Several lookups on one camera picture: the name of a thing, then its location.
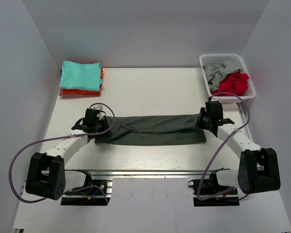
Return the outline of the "dark grey t-shirt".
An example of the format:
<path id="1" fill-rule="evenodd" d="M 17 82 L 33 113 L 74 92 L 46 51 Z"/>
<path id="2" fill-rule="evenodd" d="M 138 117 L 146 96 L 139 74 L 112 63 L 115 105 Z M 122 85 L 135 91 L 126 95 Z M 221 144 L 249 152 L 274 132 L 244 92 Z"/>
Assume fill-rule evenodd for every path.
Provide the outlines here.
<path id="1" fill-rule="evenodd" d="M 111 135 L 95 138 L 96 144 L 124 146 L 175 146 L 205 143 L 204 131 L 196 126 L 199 114 L 116 117 Z"/>

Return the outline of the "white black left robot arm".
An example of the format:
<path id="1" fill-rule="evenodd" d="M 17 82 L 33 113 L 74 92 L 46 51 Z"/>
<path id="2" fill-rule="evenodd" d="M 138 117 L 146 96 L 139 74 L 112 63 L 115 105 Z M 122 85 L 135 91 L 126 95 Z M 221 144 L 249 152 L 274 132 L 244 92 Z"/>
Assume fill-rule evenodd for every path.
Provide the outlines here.
<path id="1" fill-rule="evenodd" d="M 84 170 L 66 171 L 65 165 L 90 140 L 109 128 L 101 105 L 85 111 L 85 117 L 72 127 L 68 138 L 44 153 L 36 152 L 30 160 L 25 190 L 29 194 L 58 200 L 65 192 L 75 189 L 89 193 L 93 182 L 89 172 Z"/>

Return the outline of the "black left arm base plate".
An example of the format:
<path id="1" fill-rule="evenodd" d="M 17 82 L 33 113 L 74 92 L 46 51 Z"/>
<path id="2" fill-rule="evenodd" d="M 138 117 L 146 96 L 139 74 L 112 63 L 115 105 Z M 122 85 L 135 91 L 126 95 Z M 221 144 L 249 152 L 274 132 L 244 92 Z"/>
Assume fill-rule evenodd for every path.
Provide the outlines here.
<path id="1" fill-rule="evenodd" d="M 112 178 L 93 177 L 85 185 L 87 189 L 66 192 L 61 198 L 62 206 L 107 206 L 112 195 Z"/>

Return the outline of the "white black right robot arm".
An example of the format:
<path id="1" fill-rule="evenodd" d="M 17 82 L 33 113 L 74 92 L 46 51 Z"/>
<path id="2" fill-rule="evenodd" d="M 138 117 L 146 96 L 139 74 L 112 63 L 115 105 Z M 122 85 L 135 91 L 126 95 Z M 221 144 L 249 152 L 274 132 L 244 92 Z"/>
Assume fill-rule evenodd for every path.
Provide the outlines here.
<path id="1" fill-rule="evenodd" d="M 223 145 L 227 145 L 239 158 L 237 170 L 221 168 L 210 173 L 206 182 L 200 181 L 198 190 L 210 188 L 216 194 L 224 194 L 232 188 L 244 194 L 277 191 L 281 187 L 277 153 L 251 141 L 235 123 L 223 116 L 219 101 L 207 101 L 200 109 L 197 127 L 207 130 Z"/>

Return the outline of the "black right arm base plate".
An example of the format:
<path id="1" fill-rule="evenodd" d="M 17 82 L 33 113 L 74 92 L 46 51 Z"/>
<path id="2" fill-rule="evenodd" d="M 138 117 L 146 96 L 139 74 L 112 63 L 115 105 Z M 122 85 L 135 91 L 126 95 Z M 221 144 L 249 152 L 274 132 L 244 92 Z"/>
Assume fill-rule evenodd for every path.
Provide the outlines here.
<path id="1" fill-rule="evenodd" d="M 205 177 L 202 182 L 200 197 L 208 198 L 211 195 L 215 195 L 215 197 L 208 198 L 207 200 L 199 200 L 197 198 L 197 191 L 200 181 L 200 179 L 194 179 L 187 183 L 188 187 L 193 190 L 194 207 L 227 207 L 240 205 L 237 189 L 227 192 L 226 190 L 229 187 L 220 186 L 214 174 Z"/>

